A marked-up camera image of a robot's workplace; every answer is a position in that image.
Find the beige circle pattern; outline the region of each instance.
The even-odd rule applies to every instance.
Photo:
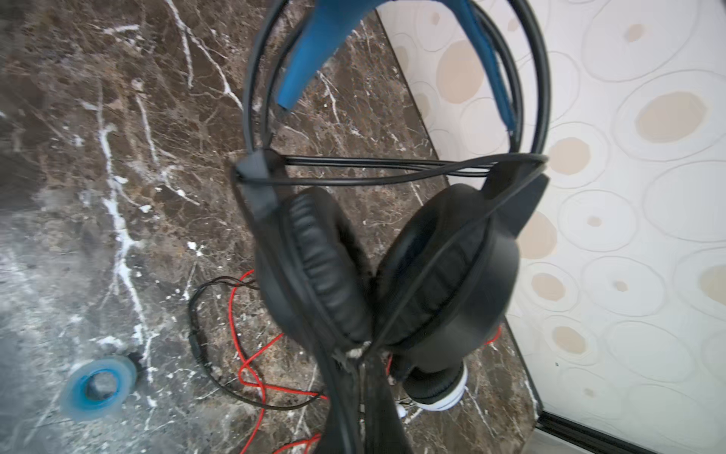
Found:
[[[580,365],[597,362],[600,354],[597,337],[574,318],[561,315],[545,318],[542,334],[544,341],[560,358]]]
[[[552,185],[574,189],[592,183],[608,165],[610,144],[605,133],[582,122],[550,129],[544,153],[550,157],[547,175]]]
[[[680,298],[704,314],[726,320],[726,248],[704,249],[676,266],[673,284]]]
[[[552,312],[566,312],[579,301],[579,288],[567,271],[547,262],[528,265],[519,282],[528,300]]]
[[[693,35],[699,0],[612,0],[585,33],[582,62],[594,77],[628,81],[660,68]]]
[[[484,69],[469,41],[456,41],[439,60],[436,88],[444,100],[461,104],[471,99],[484,81]]]
[[[682,70],[634,90],[618,109],[613,135],[633,158],[675,161],[720,143],[725,116],[726,77]]]
[[[537,86],[523,29],[508,2],[476,1],[517,62],[526,150]],[[726,453],[714,398],[726,395],[723,7],[530,3],[552,74],[550,183],[517,239],[507,318],[534,387],[546,410],[655,452]],[[439,158],[506,153],[487,77],[446,7],[380,13]]]
[[[578,192],[565,200],[558,223],[565,238],[594,252],[617,251],[630,243],[638,229],[630,203],[602,190]]]
[[[544,214],[535,211],[520,232],[517,244],[523,259],[543,259],[555,251],[557,230]]]

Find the marble floor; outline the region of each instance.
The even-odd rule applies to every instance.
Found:
[[[197,284],[254,266],[227,169],[246,153],[239,100],[266,4],[0,2],[0,452],[202,454],[244,445],[257,409],[201,376],[185,307]],[[296,2],[287,12],[274,44],[304,8]],[[312,81],[274,146],[435,158],[375,15]],[[333,192],[376,263],[444,185]],[[215,371],[232,380],[227,296],[209,291],[201,317]],[[279,333],[254,291],[242,290],[234,311],[249,352]],[[114,418],[69,421],[58,408],[68,376],[106,354],[139,363],[136,391]],[[404,420],[416,453],[518,453],[531,432],[534,399],[510,333],[467,361],[460,405]],[[284,338],[257,367],[271,383],[320,385],[312,359]],[[326,412],[324,402],[268,412],[248,452],[319,431]]]

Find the black leather ear pad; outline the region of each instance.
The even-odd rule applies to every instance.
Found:
[[[370,340],[370,264],[333,197],[310,187],[285,203],[301,272],[335,327],[349,341]]]
[[[413,400],[433,404],[448,394],[464,374],[464,362],[434,373],[415,368],[404,381],[404,391]]]
[[[468,185],[453,185],[429,200],[406,224],[381,261],[375,277],[375,324],[391,317],[393,295],[406,291],[423,268],[443,250],[423,284],[405,303],[384,343],[394,345],[432,320],[453,297],[481,251],[487,223],[482,222],[451,245],[446,242],[488,202]]]

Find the wall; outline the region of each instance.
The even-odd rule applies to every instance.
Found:
[[[531,3],[552,66],[552,181],[507,317],[544,407],[663,454],[726,452],[724,4]],[[523,33],[506,1],[480,5],[510,42],[532,125]],[[379,12],[440,158],[505,152],[452,14]]]

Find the tape roll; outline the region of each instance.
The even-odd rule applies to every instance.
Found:
[[[100,373],[110,374],[115,389],[108,396],[99,396],[91,386]],[[60,395],[60,409],[76,421],[90,421],[114,413],[136,385],[136,366],[125,356],[109,356],[86,364],[74,372]]]

